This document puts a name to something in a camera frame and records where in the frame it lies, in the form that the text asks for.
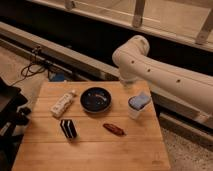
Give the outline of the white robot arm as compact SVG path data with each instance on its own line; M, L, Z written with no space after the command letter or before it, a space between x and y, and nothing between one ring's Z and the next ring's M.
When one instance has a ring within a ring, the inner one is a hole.
M213 115L213 76L172 66L148 57L148 40L136 35L118 47L112 60L119 68L123 82L133 82L137 77Z

